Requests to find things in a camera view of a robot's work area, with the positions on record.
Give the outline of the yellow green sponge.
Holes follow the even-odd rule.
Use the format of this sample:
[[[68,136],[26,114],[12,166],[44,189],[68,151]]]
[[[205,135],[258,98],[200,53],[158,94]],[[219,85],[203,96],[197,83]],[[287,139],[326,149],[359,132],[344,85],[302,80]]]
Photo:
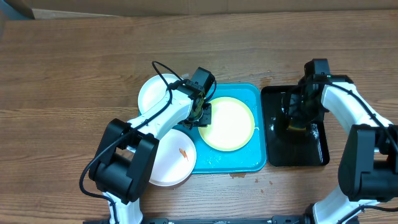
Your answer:
[[[288,125],[287,129],[291,130],[291,131],[306,131],[307,130],[307,128],[305,126],[296,126],[296,125],[292,125],[292,124]]]

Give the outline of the green rimmed plate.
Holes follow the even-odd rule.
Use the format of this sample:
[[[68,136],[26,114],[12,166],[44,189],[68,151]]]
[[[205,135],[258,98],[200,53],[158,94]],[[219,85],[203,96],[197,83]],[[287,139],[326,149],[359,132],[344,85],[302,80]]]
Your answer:
[[[218,151],[235,151],[245,146],[254,134],[254,115],[246,104],[232,97],[210,101],[211,124],[199,128],[207,145]]]

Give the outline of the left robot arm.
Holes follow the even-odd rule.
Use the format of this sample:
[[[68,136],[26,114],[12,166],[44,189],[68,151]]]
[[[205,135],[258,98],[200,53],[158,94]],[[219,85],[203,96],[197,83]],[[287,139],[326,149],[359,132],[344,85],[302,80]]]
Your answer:
[[[149,183],[159,141],[178,124],[192,129],[211,123],[208,100],[216,80],[210,71],[199,67],[191,79],[178,78],[165,86],[164,97],[147,112],[107,125],[81,174],[81,192],[108,202],[110,216],[103,223],[142,223],[139,198]]]

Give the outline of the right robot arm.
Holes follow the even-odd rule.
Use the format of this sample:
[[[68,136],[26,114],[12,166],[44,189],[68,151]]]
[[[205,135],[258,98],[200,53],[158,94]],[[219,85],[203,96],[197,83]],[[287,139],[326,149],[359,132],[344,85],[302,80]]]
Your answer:
[[[326,59],[304,65],[304,76],[282,98],[282,129],[304,135],[330,112],[348,134],[338,168],[338,186],[312,206],[312,223],[354,223],[366,209],[397,197],[397,126],[358,93],[346,75],[333,75]]]

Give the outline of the black water tray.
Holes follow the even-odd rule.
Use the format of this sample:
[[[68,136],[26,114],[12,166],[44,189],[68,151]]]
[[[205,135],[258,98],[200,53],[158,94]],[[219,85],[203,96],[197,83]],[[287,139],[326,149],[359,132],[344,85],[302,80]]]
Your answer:
[[[292,88],[266,86],[261,90],[266,151],[269,163],[279,166],[325,166],[330,161],[324,116],[312,121],[304,131],[288,129],[284,124],[282,98]]]

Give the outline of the teal plastic tray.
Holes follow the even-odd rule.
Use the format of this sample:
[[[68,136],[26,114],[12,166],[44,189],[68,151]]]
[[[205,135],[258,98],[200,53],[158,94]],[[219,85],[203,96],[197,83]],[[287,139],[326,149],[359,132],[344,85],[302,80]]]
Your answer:
[[[267,153],[259,89],[249,83],[224,83],[212,87],[210,91],[215,92],[212,96],[214,100],[231,97],[243,102],[254,116],[254,133],[243,147],[235,151],[223,152],[207,145],[200,136],[198,128],[189,130],[182,125],[174,126],[174,129],[189,136],[197,149],[197,161],[193,173],[215,174],[261,170],[266,164]]]

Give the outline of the white plate near left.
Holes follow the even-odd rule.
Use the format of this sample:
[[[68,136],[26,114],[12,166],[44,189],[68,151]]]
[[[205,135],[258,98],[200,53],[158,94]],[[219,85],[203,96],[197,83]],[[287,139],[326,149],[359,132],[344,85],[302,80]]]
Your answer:
[[[161,140],[149,182],[169,187],[183,182],[193,171],[197,151],[183,132],[171,129]]]

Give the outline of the white plate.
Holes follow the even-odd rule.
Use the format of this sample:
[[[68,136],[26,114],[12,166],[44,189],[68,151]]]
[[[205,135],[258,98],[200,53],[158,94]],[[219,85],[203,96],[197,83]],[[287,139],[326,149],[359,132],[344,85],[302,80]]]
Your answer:
[[[137,102],[140,114],[146,113],[167,94],[167,86],[159,75],[148,79],[143,84],[138,95]]]
[[[171,129],[161,140],[149,182],[169,187],[183,182],[193,171],[197,151],[183,132]]]

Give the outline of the white plate far left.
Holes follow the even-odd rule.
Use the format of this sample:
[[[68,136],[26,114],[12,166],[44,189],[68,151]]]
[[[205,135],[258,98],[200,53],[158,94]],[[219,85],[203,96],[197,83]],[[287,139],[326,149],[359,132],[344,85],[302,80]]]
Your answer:
[[[143,84],[138,95],[137,102],[140,114],[146,113],[167,94],[167,86],[159,75],[148,79]]]

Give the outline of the cardboard sheet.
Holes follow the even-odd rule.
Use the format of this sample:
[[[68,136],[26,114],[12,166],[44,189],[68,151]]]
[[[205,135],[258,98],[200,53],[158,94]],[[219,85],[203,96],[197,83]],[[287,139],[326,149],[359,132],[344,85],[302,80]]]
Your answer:
[[[34,9],[112,16],[397,9],[397,0],[9,0],[1,15],[33,19]]]

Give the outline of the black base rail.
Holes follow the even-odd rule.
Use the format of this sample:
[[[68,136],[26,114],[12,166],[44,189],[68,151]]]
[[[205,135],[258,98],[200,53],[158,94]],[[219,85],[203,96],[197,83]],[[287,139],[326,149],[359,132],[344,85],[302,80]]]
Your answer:
[[[234,218],[234,219],[181,219],[144,218],[142,224],[307,224],[311,223],[307,215],[274,215],[272,218]]]

